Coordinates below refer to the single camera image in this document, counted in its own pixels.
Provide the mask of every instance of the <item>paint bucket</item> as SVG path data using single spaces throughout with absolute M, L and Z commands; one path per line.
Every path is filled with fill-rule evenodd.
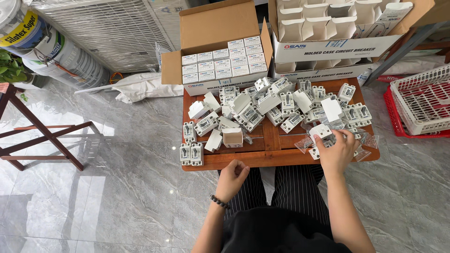
M 0 47 L 28 60 L 58 55 L 64 36 L 20 0 L 0 0 Z
M 66 71 L 52 64 L 54 61 L 49 61 L 48 66 L 46 66 L 39 61 L 24 59 L 23 64 L 39 75 L 52 77 L 78 90 L 103 86 L 109 82 L 110 72 L 83 49 L 74 45 L 71 40 L 65 40 L 64 46 L 54 60 L 71 73 L 85 79 L 85 81 L 78 81 Z

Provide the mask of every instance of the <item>gray metal bar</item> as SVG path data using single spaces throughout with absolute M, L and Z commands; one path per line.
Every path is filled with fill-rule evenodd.
M 383 64 L 381 64 L 380 67 L 372 72 L 372 74 L 367 78 L 367 81 L 364 83 L 364 86 L 370 85 L 380 75 L 386 72 L 396 62 L 403 58 L 403 56 L 409 53 L 414 47 L 419 45 L 422 41 L 428 38 L 432 33 L 434 33 L 434 31 L 439 29 L 445 23 L 446 22 L 440 22 L 423 26 L 420 31 L 414 34 L 414 36 L 412 36 L 403 46 L 401 46 L 389 59 L 387 59 Z

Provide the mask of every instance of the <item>gray marble floor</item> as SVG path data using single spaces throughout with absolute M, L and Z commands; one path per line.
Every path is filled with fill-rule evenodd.
M 381 158 L 349 166 L 349 191 L 378 252 L 448 253 L 450 140 L 396 137 L 383 100 L 386 86 L 363 88 Z M 26 106 L 47 125 L 94 122 L 100 134 L 86 128 L 59 138 L 85 170 L 61 161 L 23 161 L 29 165 L 19 172 L 0 160 L 0 252 L 190 252 L 218 177 L 179 166 L 182 98 L 127 105 L 116 94 L 73 92 L 50 81 L 26 91 Z M 0 132 L 28 125 L 8 106 Z M 0 147 L 38 136 L 26 131 L 0 139 Z M 59 152 L 45 142 L 14 154 Z M 274 171 L 261 169 L 268 200 Z M 325 180 L 319 189 L 326 199 Z

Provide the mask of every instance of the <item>striped pants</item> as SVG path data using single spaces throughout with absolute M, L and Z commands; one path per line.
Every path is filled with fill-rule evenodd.
M 328 208 L 317 185 L 324 171 L 320 164 L 280 166 L 275 169 L 275 192 L 271 206 L 301 212 L 315 218 L 324 225 L 330 224 Z M 266 191 L 259 168 L 251 168 L 238 194 L 230 202 L 225 220 L 240 210 L 265 206 Z

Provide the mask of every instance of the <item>wooden stool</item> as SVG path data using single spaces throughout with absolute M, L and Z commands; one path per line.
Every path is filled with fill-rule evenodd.
M 36 139 L 32 139 L 29 141 L 22 142 L 20 144 L 16 144 L 14 146 L 2 149 L 0 148 L 0 158 L 3 160 L 7 160 L 10 164 L 14 165 L 20 171 L 24 170 L 24 165 L 19 163 L 17 160 L 69 160 L 77 167 L 78 170 L 83 171 L 83 165 L 73 156 L 69 150 L 64 147 L 64 145 L 56 138 L 70 132 L 88 127 L 92 125 L 92 121 L 85 122 L 80 125 L 60 125 L 60 126 L 44 126 L 42 122 L 34 116 L 34 114 L 20 101 L 18 97 L 16 97 L 16 92 L 18 89 L 14 87 L 14 85 L 9 83 L 0 83 L 0 119 L 3 116 L 3 112 L 6 109 L 6 104 L 10 101 L 27 119 L 33 124 L 31 126 L 26 127 L 17 127 L 14 130 L 1 133 L 0 139 L 3 137 L 11 136 L 14 134 L 18 134 L 21 132 L 28 131 L 30 129 L 38 129 L 44 135 L 43 137 L 39 137 Z M 49 128 L 66 128 L 64 130 L 52 133 Z M 42 143 L 46 140 L 49 140 L 53 143 L 63 155 L 52 155 L 52 156 L 12 156 L 10 155 L 13 152 L 26 149 L 33 145 Z

